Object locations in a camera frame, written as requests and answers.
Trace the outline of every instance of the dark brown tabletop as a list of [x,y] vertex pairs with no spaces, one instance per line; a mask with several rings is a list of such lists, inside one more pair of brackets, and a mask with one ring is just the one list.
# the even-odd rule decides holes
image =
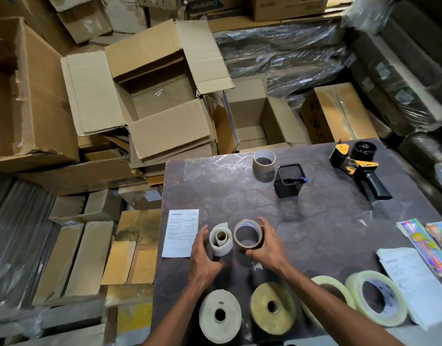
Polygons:
[[[397,229],[396,222],[417,218],[421,223],[442,221],[442,217],[403,171],[378,139],[369,139],[378,150],[376,174],[393,199],[374,201],[354,179],[329,162],[335,143],[290,149],[277,149],[276,166],[300,163],[309,180],[298,197],[279,199],[274,177],[256,175],[253,153],[219,155],[166,164],[160,222],[160,239],[155,276],[152,328],[178,300],[187,282],[188,258],[162,258],[168,211],[199,209],[199,227],[227,222],[233,230],[242,219],[257,221],[265,217],[283,241],[289,259],[309,277],[328,275],[344,283],[352,273],[364,270],[382,272],[376,250],[411,246]],[[211,248],[207,249],[211,257]],[[297,316],[292,329],[281,337],[267,335],[254,324],[249,314],[250,297],[258,285],[278,281],[272,272],[255,268],[241,251],[234,249],[224,257],[227,266],[211,290],[225,289],[239,301],[242,326],[229,344],[291,340],[325,334],[305,317],[297,296]],[[373,304],[379,303],[368,292]],[[210,344],[198,325],[195,308],[189,344]]]

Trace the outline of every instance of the clear tape roll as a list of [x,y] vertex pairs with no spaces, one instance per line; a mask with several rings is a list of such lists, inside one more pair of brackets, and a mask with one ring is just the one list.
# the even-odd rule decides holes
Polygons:
[[[222,239],[219,239],[219,234],[224,234],[225,237],[222,238],[222,236],[220,236]],[[232,232],[227,228],[227,223],[220,223],[215,226],[210,232],[209,241],[214,255],[218,257],[228,254],[234,246]]]
[[[356,309],[356,303],[355,303],[354,299],[352,298],[351,293],[349,292],[349,290],[347,290],[347,288],[344,286],[344,284],[341,283],[339,280],[336,280],[332,277],[328,277],[326,275],[319,275],[317,277],[312,278],[312,280],[315,283],[317,283],[318,285],[328,284],[328,285],[335,287],[336,289],[338,289],[340,291],[340,293],[346,299],[346,304],[349,307]],[[311,320],[311,322],[314,325],[323,328],[322,324],[316,319],[316,317],[312,314],[312,312],[309,310],[309,308],[307,308],[307,306],[304,303],[302,303],[302,307],[303,307],[304,313]]]
[[240,304],[234,295],[222,289],[212,291],[205,297],[198,317],[201,331],[215,344],[231,341],[242,324]]
[[[253,245],[243,245],[238,239],[237,239],[237,231],[238,231],[238,229],[239,228],[241,228],[241,227],[244,227],[244,226],[247,226],[247,227],[252,227],[252,228],[254,228],[254,230],[256,230],[256,232],[258,233],[258,242],[257,243],[255,243],[255,244],[253,244]],[[262,241],[262,229],[261,229],[261,226],[257,223],[257,222],[255,222],[255,221],[253,221],[253,220],[241,220],[241,221],[239,221],[236,225],[235,225],[235,228],[234,228],[234,240],[235,240],[235,242],[237,243],[237,245],[242,249],[242,250],[248,250],[248,249],[252,249],[252,250],[254,250],[254,249],[256,249],[260,244],[261,244],[261,241]]]
[[[269,160],[270,164],[261,163],[264,160]],[[268,149],[258,150],[253,155],[253,169],[259,173],[271,173],[274,171],[276,160],[277,157],[273,151]]]
[[[385,307],[380,313],[374,311],[363,296],[365,282],[373,284],[383,295]],[[373,322],[384,327],[396,327],[407,318],[407,304],[400,289],[384,274],[376,271],[354,273],[346,279],[345,285],[354,298],[357,311]]]
[[269,282],[261,284],[253,292],[250,313],[254,322],[266,333],[283,335],[295,322],[296,307],[284,286]]

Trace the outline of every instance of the crompton label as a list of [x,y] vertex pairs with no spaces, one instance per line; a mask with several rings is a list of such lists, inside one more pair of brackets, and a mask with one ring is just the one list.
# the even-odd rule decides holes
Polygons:
[[219,0],[196,0],[189,2],[191,13],[208,12],[223,8],[224,5]]

